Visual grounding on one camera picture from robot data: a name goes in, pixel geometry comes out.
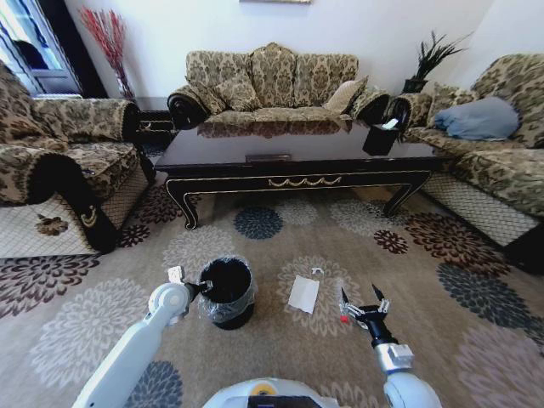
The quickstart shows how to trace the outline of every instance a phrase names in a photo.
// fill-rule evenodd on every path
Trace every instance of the sofa armrest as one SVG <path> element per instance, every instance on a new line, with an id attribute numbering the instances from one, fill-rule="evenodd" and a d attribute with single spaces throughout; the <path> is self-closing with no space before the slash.
<path id="1" fill-rule="evenodd" d="M 210 116 L 190 85 L 172 92 L 167 105 L 176 129 L 194 128 Z"/>
<path id="2" fill-rule="evenodd" d="M 36 99 L 33 110 L 72 143 L 130 140 L 139 127 L 138 106 L 125 99 Z"/>
<path id="3" fill-rule="evenodd" d="M 0 144 L 0 202 L 27 204 L 31 195 L 30 175 L 40 159 L 50 153 L 45 149 Z"/>
<path id="4" fill-rule="evenodd" d="M 352 104 L 349 115 L 368 124 L 379 123 L 388 107 L 389 94 L 381 89 L 365 89 Z"/>
<path id="5" fill-rule="evenodd" d="M 45 149 L 0 144 L 0 203 L 38 204 L 55 193 L 68 202 L 91 247 L 113 251 L 117 231 L 75 161 Z"/>
<path id="6" fill-rule="evenodd" d="M 433 97 L 426 93 L 403 93 L 393 101 L 391 117 L 399 120 L 398 128 L 401 131 L 426 126 L 431 102 Z"/>

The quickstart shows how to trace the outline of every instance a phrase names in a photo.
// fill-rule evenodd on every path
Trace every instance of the white wall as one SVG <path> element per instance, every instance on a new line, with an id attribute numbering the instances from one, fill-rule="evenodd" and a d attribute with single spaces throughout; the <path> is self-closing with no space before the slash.
<path id="1" fill-rule="evenodd" d="M 469 88 L 498 57 L 544 53 L 544 1 L 495 0 L 468 50 L 459 55 L 448 83 Z"/>
<path id="2" fill-rule="evenodd" d="M 137 96 L 166 97 L 184 83 L 195 49 L 249 52 L 276 41 L 298 53 L 351 53 L 370 84 L 398 93 L 417 66 L 417 44 L 437 29 L 474 31 L 493 0 L 314 0 L 311 5 L 238 0 L 65 0 L 110 96 L 116 80 L 77 9 L 114 9 L 127 24 L 126 66 Z M 439 67 L 448 72 L 451 64 Z"/>

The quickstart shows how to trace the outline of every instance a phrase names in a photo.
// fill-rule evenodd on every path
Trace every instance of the gold trim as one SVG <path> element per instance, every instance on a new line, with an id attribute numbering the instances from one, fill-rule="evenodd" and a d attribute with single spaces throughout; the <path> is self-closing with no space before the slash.
<path id="1" fill-rule="evenodd" d="M 93 228 L 96 224 L 96 220 L 98 219 L 98 216 L 96 215 L 96 208 L 94 206 L 88 206 L 88 209 L 91 210 L 91 215 L 87 216 L 86 214 L 82 214 L 79 216 L 79 218 L 82 219 L 83 225 L 85 225 L 87 228 Z"/>
<path id="2" fill-rule="evenodd" d="M 356 187 L 375 187 L 375 186 L 391 186 L 391 185 L 405 185 L 408 186 L 408 190 L 397 200 L 396 202 L 391 206 L 390 211 L 393 211 L 399 206 L 399 204 L 402 204 L 404 201 L 408 200 L 412 195 L 417 193 L 425 183 L 428 182 L 428 180 L 433 175 L 432 170 L 399 170 L 396 172 L 363 172 L 363 173 L 343 173 L 343 175 L 363 175 L 363 174 L 376 174 L 376 173 L 426 173 L 427 178 L 416 188 L 413 189 L 412 183 L 377 183 L 377 184 L 350 184 L 350 185 L 337 185 L 337 186 L 327 186 L 324 188 L 327 189 L 350 189 L 350 188 L 356 188 Z M 336 176 L 336 174 L 316 174 L 315 176 Z M 173 194 L 170 192 L 170 189 L 168 188 L 168 185 L 171 182 L 184 182 L 184 181 L 209 181 L 209 180 L 232 180 L 232 179 L 266 179 L 270 177 L 278 177 L 278 176 L 250 176 L 250 177 L 222 177 L 222 178 L 170 178 L 167 179 L 165 182 L 165 188 L 172 200 L 178 205 L 178 207 L 181 209 L 182 213 L 185 216 L 185 228 L 187 230 L 194 230 L 198 224 L 198 214 L 193 214 L 191 209 L 192 203 L 190 203 L 187 200 L 187 196 L 193 195 L 193 194 L 219 194 L 219 193 L 242 193 L 242 192 L 253 192 L 253 191 L 278 191 L 278 190 L 292 190 L 290 188 L 275 188 L 275 189 L 249 189 L 249 190 L 219 190 L 219 191 L 190 191 L 183 194 L 183 202 L 185 206 L 190 210 L 190 212 L 186 212 L 184 206 L 179 205 L 178 200 L 173 196 Z M 302 190 L 311 190 L 314 187 L 301 187 Z"/>
<path id="3" fill-rule="evenodd" d="M 161 172 L 168 173 L 168 169 L 159 170 Z M 177 176 L 170 176 L 167 177 L 168 181 L 210 181 L 210 180 L 243 180 L 243 179 L 277 179 L 279 177 L 323 177 L 323 176 L 360 176 L 364 174 L 393 174 L 393 173 L 432 173 L 434 170 L 395 170 L 395 171 L 379 171 L 379 172 L 356 172 L 356 173 L 345 173 L 345 172 L 336 172 L 336 173 L 322 173 L 322 174 L 289 174 L 286 176 L 285 174 L 272 174 L 269 176 L 239 176 L 239 177 L 211 177 L 211 178 L 182 178 Z"/>
<path id="4" fill-rule="evenodd" d="M 295 182 L 291 181 L 290 178 L 286 178 L 281 183 L 275 183 L 272 181 L 272 178 L 269 178 L 269 185 L 272 187 L 285 187 L 286 185 L 290 185 L 291 187 L 300 187 L 303 184 L 310 185 L 312 187 L 315 187 L 316 185 L 334 185 L 338 184 L 342 181 L 342 176 L 338 176 L 336 179 L 332 181 L 325 180 L 324 177 L 318 179 L 317 181 L 309 181 L 307 178 L 303 178 L 302 180 Z"/>
<path id="5" fill-rule="evenodd" d="M 77 216 L 76 212 L 74 211 L 74 209 L 72 208 L 72 206 L 70 204 L 68 204 L 68 201 L 66 201 L 65 198 L 62 195 L 60 195 L 59 193 L 56 193 L 53 196 L 52 200 L 57 201 L 57 204 L 60 205 L 65 211 L 68 212 L 69 217 L 70 217 L 70 221 L 71 221 L 71 225 L 74 225 L 75 228 L 76 228 L 76 231 L 73 231 L 74 234 L 76 234 L 76 236 L 79 237 L 80 242 L 83 244 L 85 249 L 90 251 L 90 252 L 81 252 L 81 253 L 98 253 L 98 251 L 96 249 L 94 249 L 91 246 L 91 244 L 88 242 L 87 236 L 85 235 L 85 230 L 82 228 L 82 225 L 79 224 L 79 222 L 77 221 L 78 216 Z"/>

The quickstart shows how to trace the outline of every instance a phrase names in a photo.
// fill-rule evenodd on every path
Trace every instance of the vase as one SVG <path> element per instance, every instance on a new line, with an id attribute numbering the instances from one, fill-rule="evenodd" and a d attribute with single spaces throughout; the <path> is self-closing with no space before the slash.
<path id="1" fill-rule="evenodd" d="M 406 79 L 403 94 L 418 94 L 422 91 L 427 81 L 425 79 Z"/>
<path id="2" fill-rule="evenodd" d="M 123 67 L 116 69 L 117 83 L 119 84 L 119 92 L 124 99 L 134 100 L 134 92 L 128 83 L 127 74 Z"/>

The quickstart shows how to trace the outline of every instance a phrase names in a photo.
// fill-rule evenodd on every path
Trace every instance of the throw pillow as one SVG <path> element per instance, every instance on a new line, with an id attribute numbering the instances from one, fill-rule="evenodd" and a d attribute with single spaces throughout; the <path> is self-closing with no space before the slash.
<path id="1" fill-rule="evenodd" d="M 262 107 L 255 89 L 253 89 L 252 82 L 245 71 L 225 82 L 221 82 L 214 90 L 233 111 L 255 111 Z"/>
<path id="2" fill-rule="evenodd" d="M 518 130 L 519 115 L 508 102 L 491 96 L 441 110 L 436 126 L 455 139 L 505 140 Z"/>
<path id="3" fill-rule="evenodd" d="M 0 143 L 26 136 L 50 135 L 47 125 L 32 116 L 33 100 L 17 76 L 0 61 Z"/>
<path id="4" fill-rule="evenodd" d="M 227 105 L 215 94 L 215 92 L 213 92 L 213 89 L 207 87 L 200 81 L 190 81 L 187 77 L 185 77 L 185 79 L 187 79 L 187 82 L 193 88 L 195 94 L 212 115 L 218 115 L 227 109 Z"/>
<path id="5" fill-rule="evenodd" d="M 443 109 L 455 105 L 467 104 L 478 100 L 479 96 L 474 91 L 467 91 L 459 87 L 449 87 L 440 83 L 434 84 L 434 96 L 431 107 L 428 110 L 427 128 L 434 128 L 434 116 Z"/>
<path id="6" fill-rule="evenodd" d="M 359 95 L 365 90 L 367 82 L 368 76 L 360 81 L 344 82 L 323 107 L 337 114 L 346 113 Z"/>

